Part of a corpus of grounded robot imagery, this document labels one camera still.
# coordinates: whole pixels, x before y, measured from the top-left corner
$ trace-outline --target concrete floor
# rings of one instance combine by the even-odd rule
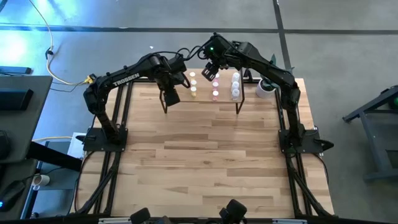
[[[52,26],[277,29],[272,0],[36,0]],[[395,0],[279,0],[285,29],[396,30]],[[5,24],[43,24],[28,1],[8,0],[0,12]],[[211,33],[192,32],[54,32],[57,56],[52,70],[79,82],[136,63],[154,50],[177,50],[204,43]],[[227,33],[231,40],[250,41],[284,67],[277,33]],[[41,31],[0,31],[0,65],[28,66],[47,75],[44,52],[49,34]],[[330,192],[340,217],[398,222],[398,183],[366,184],[362,176],[375,170],[368,140],[359,121],[341,117],[396,85],[398,35],[286,35],[296,77],[304,78],[315,124],[323,139],[335,143],[325,153]],[[206,62],[188,62],[200,68]],[[70,89],[64,85],[52,88]],[[92,115],[79,86],[72,93],[51,91],[35,138],[85,132]]]

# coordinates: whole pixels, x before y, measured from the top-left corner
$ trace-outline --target white cable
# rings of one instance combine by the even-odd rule
[[[35,4],[33,4],[32,0],[29,0],[29,1],[30,1],[30,3],[32,4],[32,6],[36,9],[36,11],[39,13],[40,17],[41,17],[41,18],[43,19],[43,21],[45,22],[45,26],[46,26],[47,29],[49,30],[50,37],[51,37],[51,45],[50,45],[49,51],[52,51],[52,49],[53,49],[53,47],[54,47],[54,46],[53,46],[54,41],[53,41],[53,37],[52,37],[52,32],[51,32],[50,26],[49,26],[49,24],[47,23],[47,21],[44,19],[44,16],[42,15],[42,13],[36,8]],[[84,83],[85,83],[85,82],[81,82],[81,83],[69,83],[69,82],[66,82],[66,81],[62,80],[61,78],[57,77],[56,75],[54,75],[54,73],[52,73],[51,70],[50,70],[50,56],[49,56],[49,55],[47,55],[46,67],[47,67],[47,71],[49,71],[49,74],[50,74],[54,79],[56,79],[56,80],[58,80],[58,81],[60,81],[60,82],[62,82],[62,83],[64,83],[64,84],[66,84],[66,85],[81,85],[81,84],[84,84]]]
[[[49,139],[72,139],[70,136],[57,136],[57,137],[46,137],[46,138],[40,138],[40,139],[33,139],[32,141],[34,142],[39,142],[39,141],[45,141]]]

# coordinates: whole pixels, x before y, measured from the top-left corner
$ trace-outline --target small cup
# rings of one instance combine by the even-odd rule
[[[238,82],[233,82],[231,85],[231,92],[234,90],[238,90],[239,89],[239,83]]]
[[[40,186],[46,186],[50,182],[50,177],[47,175],[35,175],[32,180],[33,190],[39,190]]]
[[[238,100],[239,94],[240,94],[239,90],[233,90],[232,91],[232,100]]]
[[[239,74],[238,72],[235,72],[235,73],[232,75],[231,83],[233,83],[233,82],[238,82],[240,77],[241,77],[241,74]]]
[[[218,82],[213,82],[213,91],[218,90]]]
[[[213,101],[218,100],[218,91],[213,91]]]
[[[192,95],[193,97],[196,97],[196,96],[197,96],[197,88],[196,88],[195,86],[191,87],[191,95]]]

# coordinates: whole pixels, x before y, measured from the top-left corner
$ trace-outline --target wooden tabletop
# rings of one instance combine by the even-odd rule
[[[175,87],[177,93],[180,97],[181,102],[214,102],[214,103],[239,103],[242,102],[242,86],[241,81],[239,79],[239,98],[237,100],[232,100],[231,97],[231,80],[232,75],[235,72],[238,72],[235,69],[227,69],[220,70],[218,73],[220,77],[218,78],[218,88],[217,91],[219,93],[218,100],[213,101],[213,85],[212,82],[209,82],[202,74],[201,71],[203,69],[188,69],[184,74],[187,76],[189,80],[192,79],[190,77],[190,73],[194,72],[196,75],[193,77],[197,84],[195,85],[197,88],[197,95],[193,97],[191,94],[191,90],[185,88],[182,85],[178,85]]]
[[[310,129],[304,80],[296,81],[302,91],[301,121]],[[219,217],[221,208],[235,198],[248,208],[248,218],[293,217],[275,98],[258,98],[253,84],[244,88],[246,100],[239,115],[234,104],[199,102],[173,105],[164,114],[157,85],[135,83],[112,216],[129,217],[147,207],[153,217]],[[115,98],[116,90],[109,95],[108,114]],[[78,189],[79,208],[98,185],[103,157],[96,152],[87,160]],[[333,213],[322,163],[311,154],[302,157],[308,187]],[[297,194],[304,212],[302,193]],[[103,198],[101,210],[107,196]]]

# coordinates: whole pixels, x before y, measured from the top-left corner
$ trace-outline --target yellow cable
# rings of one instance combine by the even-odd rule
[[[46,137],[46,138],[39,138],[39,139],[33,139],[32,141],[38,142],[38,141],[45,141],[49,139],[72,139],[70,136],[57,136],[57,137]]]

